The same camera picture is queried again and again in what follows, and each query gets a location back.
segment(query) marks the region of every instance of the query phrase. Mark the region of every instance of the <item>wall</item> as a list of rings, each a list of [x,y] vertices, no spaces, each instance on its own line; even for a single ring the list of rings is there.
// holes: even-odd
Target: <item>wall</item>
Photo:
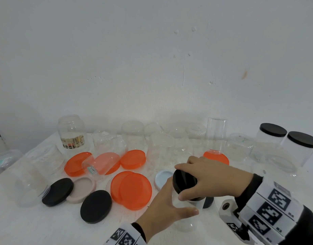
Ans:
[[[7,145],[74,113],[88,131],[212,116],[313,135],[313,0],[0,0]]]

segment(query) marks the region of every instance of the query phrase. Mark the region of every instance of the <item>hand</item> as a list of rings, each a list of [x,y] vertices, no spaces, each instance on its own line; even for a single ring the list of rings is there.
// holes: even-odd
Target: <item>hand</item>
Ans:
[[[205,157],[190,156],[187,163],[175,165],[197,178],[197,185],[182,191],[178,199],[181,201],[197,197],[239,197],[253,178],[252,173],[233,168]]]
[[[144,231],[146,243],[152,236],[165,230],[174,222],[199,214],[199,210],[195,207],[174,207],[172,204],[172,190],[172,177],[170,177],[145,213],[136,221]]]

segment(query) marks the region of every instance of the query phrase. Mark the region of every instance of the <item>person's right hand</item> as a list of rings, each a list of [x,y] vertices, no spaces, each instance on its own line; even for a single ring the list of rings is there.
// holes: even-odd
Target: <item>person's right hand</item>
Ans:
[[[196,186],[179,194],[180,201],[226,195],[239,197],[253,178],[252,173],[202,156],[190,156],[187,163],[177,164],[175,169],[183,170],[197,178]]]

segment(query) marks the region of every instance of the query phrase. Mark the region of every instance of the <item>person's left hand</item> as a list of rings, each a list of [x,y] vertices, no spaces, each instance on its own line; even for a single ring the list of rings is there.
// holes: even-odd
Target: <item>person's left hand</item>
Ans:
[[[172,190],[172,177],[170,177],[147,210],[136,221],[144,231],[146,243],[152,236],[165,230],[174,222],[199,214],[199,210],[195,207],[174,207],[172,204]]]

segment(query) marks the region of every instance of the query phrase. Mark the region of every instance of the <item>tabletop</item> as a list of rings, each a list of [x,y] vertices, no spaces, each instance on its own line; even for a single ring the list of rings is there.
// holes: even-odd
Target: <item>tabletop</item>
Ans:
[[[92,135],[88,134],[89,143],[93,147]],[[52,134],[41,144],[54,143],[64,152],[58,133]],[[117,173],[123,171],[121,167],[113,174],[105,176],[97,182],[97,190],[105,190],[107,183]],[[148,165],[138,169],[138,173],[145,175],[151,182],[152,198],[157,194],[153,185],[155,172]],[[65,172],[60,173],[53,182],[68,177]],[[299,177],[298,188],[294,194],[303,204],[313,210],[313,177],[303,171]],[[195,231],[181,232],[171,226],[155,235],[149,242],[152,244],[243,244],[220,219],[218,209],[221,203],[231,198],[229,196],[215,198],[208,209],[200,211]],[[134,222],[145,210],[130,211],[113,202],[110,213],[97,224],[87,224],[81,219],[80,204],[63,202],[54,207],[47,207],[42,203],[29,208],[16,206],[0,192],[0,245],[12,244],[42,244],[42,245],[76,245],[103,244],[110,235],[124,222]]]

